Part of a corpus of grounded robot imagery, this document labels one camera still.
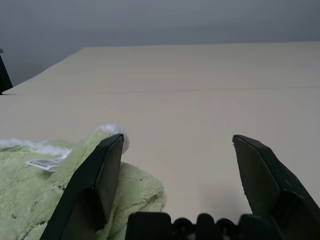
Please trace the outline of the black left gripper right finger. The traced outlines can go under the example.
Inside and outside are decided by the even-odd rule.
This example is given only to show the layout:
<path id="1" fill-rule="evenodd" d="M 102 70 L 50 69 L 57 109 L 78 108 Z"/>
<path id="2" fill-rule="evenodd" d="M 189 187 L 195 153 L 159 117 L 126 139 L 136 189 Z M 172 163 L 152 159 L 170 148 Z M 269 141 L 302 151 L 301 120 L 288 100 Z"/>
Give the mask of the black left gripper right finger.
<path id="1" fill-rule="evenodd" d="M 286 240 L 318 240 L 320 208 L 300 180 L 260 141 L 234 135 L 232 142 L 252 213 L 271 216 Z"/>

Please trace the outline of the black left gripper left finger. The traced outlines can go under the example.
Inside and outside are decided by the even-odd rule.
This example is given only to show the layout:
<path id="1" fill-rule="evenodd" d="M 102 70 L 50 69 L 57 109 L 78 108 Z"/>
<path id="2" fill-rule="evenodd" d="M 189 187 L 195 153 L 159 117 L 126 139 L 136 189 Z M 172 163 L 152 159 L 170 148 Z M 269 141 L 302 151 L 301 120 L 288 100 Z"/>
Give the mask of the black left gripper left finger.
<path id="1" fill-rule="evenodd" d="M 76 169 L 42 240 L 93 240 L 109 222 L 115 199 L 124 135 L 103 139 Z"/>

